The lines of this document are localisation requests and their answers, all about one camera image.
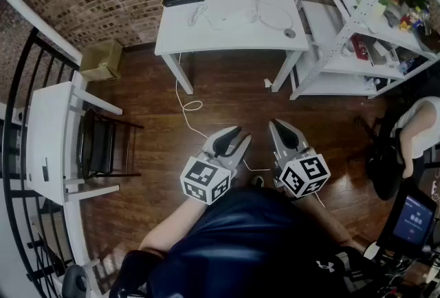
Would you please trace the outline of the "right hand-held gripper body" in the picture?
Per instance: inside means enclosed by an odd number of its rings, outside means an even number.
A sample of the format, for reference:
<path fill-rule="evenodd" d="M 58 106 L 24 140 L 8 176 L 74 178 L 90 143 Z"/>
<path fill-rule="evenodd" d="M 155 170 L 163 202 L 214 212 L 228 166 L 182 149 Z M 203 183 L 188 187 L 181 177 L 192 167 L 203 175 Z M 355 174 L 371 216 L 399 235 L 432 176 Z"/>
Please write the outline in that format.
<path fill-rule="evenodd" d="M 311 147 L 291 155 L 284 152 L 274 169 L 275 187 L 284 187 L 295 198 L 318 192 L 329 178 L 330 170 L 324 157 Z"/>

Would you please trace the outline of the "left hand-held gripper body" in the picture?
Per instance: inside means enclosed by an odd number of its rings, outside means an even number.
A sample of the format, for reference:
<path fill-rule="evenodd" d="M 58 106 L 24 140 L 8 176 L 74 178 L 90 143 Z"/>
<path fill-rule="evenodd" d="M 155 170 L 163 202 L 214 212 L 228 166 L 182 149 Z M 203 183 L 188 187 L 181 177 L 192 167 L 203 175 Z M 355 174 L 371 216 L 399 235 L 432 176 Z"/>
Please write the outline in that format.
<path fill-rule="evenodd" d="M 240 162 L 236 156 L 217 156 L 212 148 L 203 146 L 191 156 L 180 175 L 185 195 L 204 204 L 213 204 L 231 188 Z"/>

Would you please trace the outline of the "person's left forearm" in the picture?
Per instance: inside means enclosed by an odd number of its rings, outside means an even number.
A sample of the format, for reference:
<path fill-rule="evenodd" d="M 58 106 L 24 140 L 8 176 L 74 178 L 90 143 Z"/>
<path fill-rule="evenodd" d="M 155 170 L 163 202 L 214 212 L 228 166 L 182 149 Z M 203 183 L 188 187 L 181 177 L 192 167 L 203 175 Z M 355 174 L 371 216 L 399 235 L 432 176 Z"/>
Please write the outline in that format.
<path fill-rule="evenodd" d="M 207 209 L 199 200 L 188 198 L 165 220 L 149 231 L 139 249 L 161 255 L 182 240 Z"/>

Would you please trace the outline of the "person's right forearm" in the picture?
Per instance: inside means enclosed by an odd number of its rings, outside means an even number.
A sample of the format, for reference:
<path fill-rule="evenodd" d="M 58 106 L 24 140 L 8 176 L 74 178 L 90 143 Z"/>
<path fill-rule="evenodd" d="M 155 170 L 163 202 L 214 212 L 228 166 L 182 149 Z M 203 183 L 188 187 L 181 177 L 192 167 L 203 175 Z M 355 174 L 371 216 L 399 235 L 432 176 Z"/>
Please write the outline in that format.
<path fill-rule="evenodd" d="M 315 195 L 306 195 L 294 200 L 293 203 L 307 215 L 310 215 L 338 245 L 355 248 L 355 242 L 348 230 L 322 205 Z"/>

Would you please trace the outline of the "person's dark shirt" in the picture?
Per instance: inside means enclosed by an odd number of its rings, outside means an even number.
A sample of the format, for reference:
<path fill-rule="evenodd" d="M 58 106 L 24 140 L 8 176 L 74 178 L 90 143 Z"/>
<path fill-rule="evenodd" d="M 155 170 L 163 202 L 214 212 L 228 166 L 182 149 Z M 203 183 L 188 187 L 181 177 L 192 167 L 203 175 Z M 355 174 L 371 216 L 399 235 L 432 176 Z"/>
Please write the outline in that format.
<path fill-rule="evenodd" d="M 229 190 L 169 252 L 128 252 L 109 298 L 371 298 L 374 264 L 294 200 L 255 186 Z"/>

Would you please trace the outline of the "black office chair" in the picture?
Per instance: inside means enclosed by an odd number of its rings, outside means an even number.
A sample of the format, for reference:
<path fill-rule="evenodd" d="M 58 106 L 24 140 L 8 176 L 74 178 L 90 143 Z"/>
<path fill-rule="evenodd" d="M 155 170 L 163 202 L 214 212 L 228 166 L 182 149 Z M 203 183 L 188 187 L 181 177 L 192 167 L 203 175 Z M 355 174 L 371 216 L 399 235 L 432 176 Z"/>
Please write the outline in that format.
<path fill-rule="evenodd" d="M 397 141 L 391 136 L 403 113 L 401 107 L 390 108 L 383 117 L 375 119 L 372 127 L 362 117 L 355 118 L 355 124 L 361 125 L 372 140 L 366 152 L 366 174 L 381 200 L 391 199 L 403 180 L 404 166 L 398 163 Z"/>

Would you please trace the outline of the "white metal shelf rack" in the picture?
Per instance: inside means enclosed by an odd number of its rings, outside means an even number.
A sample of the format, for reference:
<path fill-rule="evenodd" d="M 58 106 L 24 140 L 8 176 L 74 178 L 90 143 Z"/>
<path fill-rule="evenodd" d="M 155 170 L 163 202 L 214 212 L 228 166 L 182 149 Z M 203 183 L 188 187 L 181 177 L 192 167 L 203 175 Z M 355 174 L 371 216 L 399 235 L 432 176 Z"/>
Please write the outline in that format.
<path fill-rule="evenodd" d="M 440 61 L 440 33 L 432 28 L 427 0 L 296 0 L 311 33 L 309 49 L 290 74 L 291 99 L 303 95 L 373 98 Z M 430 11 L 431 33 L 398 28 L 409 8 Z M 341 55 L 354 34 L 362 36 L 368 61 Z"/>

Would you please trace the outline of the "white square table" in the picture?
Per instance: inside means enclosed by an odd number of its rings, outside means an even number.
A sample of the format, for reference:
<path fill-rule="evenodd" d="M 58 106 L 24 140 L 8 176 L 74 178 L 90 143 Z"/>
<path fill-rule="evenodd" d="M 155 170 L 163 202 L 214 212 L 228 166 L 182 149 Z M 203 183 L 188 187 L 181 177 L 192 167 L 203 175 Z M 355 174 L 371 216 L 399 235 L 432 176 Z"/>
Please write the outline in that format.
<path fill-rule="evenodd" d="M 233 12 L 257 16 L 254 23 L 216 27 L 213 21 Z M 289 39 L 283 30 L 296 32 Z M 193 87 L 179 63 L 187 52 L 219 50 L 283 50 L 286 59 L 271 90 L 277 92 L 309 43 L 294 0 L 205 0 L 164 8 L 155 44 L 160 56 L 187 94 Z"/>

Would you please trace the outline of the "black metal chair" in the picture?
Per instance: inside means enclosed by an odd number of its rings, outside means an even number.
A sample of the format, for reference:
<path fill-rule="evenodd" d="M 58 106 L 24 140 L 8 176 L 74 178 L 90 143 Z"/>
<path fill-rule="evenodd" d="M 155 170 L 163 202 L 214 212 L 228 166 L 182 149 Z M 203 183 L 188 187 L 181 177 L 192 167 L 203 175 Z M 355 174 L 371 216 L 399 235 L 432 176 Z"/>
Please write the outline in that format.
<path fill-rule="evenodd" d="M 141 125 L 111 118 L 89 108 L 81 118 L 78 130 L 78 173 L 86 181 L 92 178 L 140 177 L 141 173 L 114 173 L 114 151 L 117 126 L 143 129 Z"/>

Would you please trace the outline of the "red box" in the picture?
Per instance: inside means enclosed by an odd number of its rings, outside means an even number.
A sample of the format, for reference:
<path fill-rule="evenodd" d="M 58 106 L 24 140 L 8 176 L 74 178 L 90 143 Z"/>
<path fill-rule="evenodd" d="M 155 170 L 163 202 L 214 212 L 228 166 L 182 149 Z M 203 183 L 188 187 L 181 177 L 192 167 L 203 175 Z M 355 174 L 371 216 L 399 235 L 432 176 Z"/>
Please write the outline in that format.
<path fill-rule="evenodd" d="M 356 55 L 357 59 L 360 59 L 362 61 L 368 61 L 369 55 L 366 50 L 366 46 L 364 44 L 362 36 L 359 34 L 354 34 L 351 37 L 351 42 L 353 44 L 355 55 Z"/>

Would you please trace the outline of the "black tablet screen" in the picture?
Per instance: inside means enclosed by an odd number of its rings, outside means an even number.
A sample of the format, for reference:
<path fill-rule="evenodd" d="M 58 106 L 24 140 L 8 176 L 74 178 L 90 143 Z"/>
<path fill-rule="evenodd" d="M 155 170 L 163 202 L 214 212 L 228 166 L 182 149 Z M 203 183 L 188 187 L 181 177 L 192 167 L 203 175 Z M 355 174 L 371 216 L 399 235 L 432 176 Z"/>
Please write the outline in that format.
<path fill-rule="evenodd" d="M 434 223 L 437 203 L 411 179 L 401 183 L 377 245 L 401 255 L 422 252 Z"/>

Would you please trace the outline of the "metal equipment rig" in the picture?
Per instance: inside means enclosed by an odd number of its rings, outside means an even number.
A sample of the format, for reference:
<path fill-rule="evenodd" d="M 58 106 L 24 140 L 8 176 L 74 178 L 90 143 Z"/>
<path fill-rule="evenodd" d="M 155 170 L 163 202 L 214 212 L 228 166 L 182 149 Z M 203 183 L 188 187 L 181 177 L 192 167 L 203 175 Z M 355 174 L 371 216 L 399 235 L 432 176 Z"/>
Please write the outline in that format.
<path fill-rule="evenodd" d="M 371 298 L 440 298 L 440 243 L 426 245 L 413 259 L 370 243 L 363 256 L 379 266 L 384 275 Z"/>

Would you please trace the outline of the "open cardboard box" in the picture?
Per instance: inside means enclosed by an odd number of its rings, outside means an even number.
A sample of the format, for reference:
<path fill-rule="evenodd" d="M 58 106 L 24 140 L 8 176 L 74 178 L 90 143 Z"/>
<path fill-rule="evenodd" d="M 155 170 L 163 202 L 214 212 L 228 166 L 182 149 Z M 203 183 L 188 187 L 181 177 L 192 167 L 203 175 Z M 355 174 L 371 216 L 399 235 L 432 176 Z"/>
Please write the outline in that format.
<path fill-rule="evenodd" d="M 123 46 L 116 40 L 88 46 L 83 52 L 80 75 L 87 81 L 107 81 L 121 77 Z"/>

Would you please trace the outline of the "white narrow desk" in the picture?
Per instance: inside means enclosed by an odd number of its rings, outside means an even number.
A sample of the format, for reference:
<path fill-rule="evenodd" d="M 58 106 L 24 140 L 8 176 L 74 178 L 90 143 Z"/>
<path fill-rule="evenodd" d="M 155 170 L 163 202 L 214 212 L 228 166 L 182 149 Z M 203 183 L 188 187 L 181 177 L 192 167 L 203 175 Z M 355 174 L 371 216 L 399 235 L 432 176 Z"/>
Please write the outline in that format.
<path fill-rule="evenodd" d="M 62 206 L 72 259 L 80 265 L 90 262 L 80 201 L 119 191 L 118 185 L 79 190 L 84 180 L 76 175 L 76 141 L 84 111 L 80 102 L 87 102 L 115 115 L 122 109 L 74 85 L 73 82 L 38 89 L 32 94 L 27 122 L 26 176 L 27 185 L 38 194 Z M 43 181 L 41 159 L 47 158 L 49 181 Z"/>

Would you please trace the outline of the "colourful toy pile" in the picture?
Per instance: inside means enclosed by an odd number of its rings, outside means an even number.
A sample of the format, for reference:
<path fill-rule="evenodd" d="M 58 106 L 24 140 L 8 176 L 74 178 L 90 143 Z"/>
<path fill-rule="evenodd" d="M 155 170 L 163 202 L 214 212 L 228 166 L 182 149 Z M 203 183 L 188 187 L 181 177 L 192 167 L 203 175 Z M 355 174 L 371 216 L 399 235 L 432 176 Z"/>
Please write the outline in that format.
<path fill-rule="evenodd" d="M 429 9 L 415 6 L 414 8 L 409 8 L 406 14 L 401 17 L 398 28 L 406 32 L 422 29 L 425 35 L 429 35 L 432 30 L 429 19 Z"/>

